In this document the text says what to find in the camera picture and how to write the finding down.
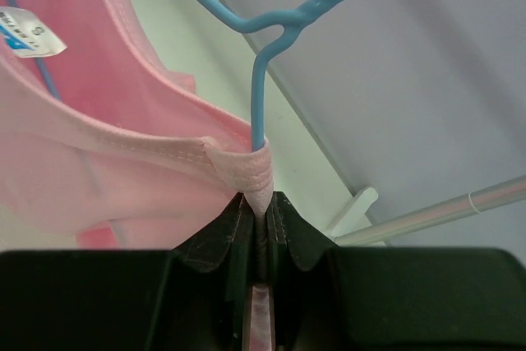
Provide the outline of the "pink t shirt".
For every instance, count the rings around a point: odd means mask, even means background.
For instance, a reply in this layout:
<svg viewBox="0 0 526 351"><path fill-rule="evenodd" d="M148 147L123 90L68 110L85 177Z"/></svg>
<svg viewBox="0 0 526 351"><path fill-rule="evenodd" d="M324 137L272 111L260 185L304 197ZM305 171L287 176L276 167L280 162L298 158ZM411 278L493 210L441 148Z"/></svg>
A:
<svg viewBox="0 0 526 351"><path fill-rule="evenodd" d="M1 204L71 250L3 252L4 350L171 350L175 249L238 193L261 256L267 141L196 94L130 0L1 0ZM275 346L251 280L241 350Z"/></svg>

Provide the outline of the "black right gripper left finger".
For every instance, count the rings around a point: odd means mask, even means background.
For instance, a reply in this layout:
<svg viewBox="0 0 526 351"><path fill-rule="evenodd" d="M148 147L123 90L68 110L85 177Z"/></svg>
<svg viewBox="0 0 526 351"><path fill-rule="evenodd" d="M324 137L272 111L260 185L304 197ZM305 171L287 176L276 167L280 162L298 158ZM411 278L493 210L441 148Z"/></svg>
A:
<svg viewBox="0 0 526 351"><path fill-rule="evenodd" d="M254 215L238 193L175 249L170 278L171 350L241 350L252 278Z"/></svg>

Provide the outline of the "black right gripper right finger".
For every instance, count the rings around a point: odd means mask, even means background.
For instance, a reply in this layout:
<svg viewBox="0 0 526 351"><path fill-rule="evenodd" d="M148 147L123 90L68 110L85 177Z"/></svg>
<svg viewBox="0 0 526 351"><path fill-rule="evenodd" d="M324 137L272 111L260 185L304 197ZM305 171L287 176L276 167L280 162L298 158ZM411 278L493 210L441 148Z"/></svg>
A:
<svg viewBox="0 0 526 351"><path fill-rule="evenodd" d="M338 314L325 253L335 244L282 192L265 215L267 261L278 350L336 350Z"/></svg>

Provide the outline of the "blue wire hanger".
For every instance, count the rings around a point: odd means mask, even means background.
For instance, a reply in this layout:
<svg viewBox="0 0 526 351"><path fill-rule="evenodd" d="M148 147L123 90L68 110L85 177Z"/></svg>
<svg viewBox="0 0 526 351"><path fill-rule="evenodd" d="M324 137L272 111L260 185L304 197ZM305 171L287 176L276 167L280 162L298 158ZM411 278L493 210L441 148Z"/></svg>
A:
<svg viewBox="0 0 526 351"><path fill-rule="evenodd" d="M306 0L295 9L272 10L250 19L242 18L219 0L196 0L215 18L231 30L254 34L279 25L282 35L267 44L256 55L251 73L251 149L263 146L265 122L265 73L269 63L290 48L301 32L344 0Z"/></svg>

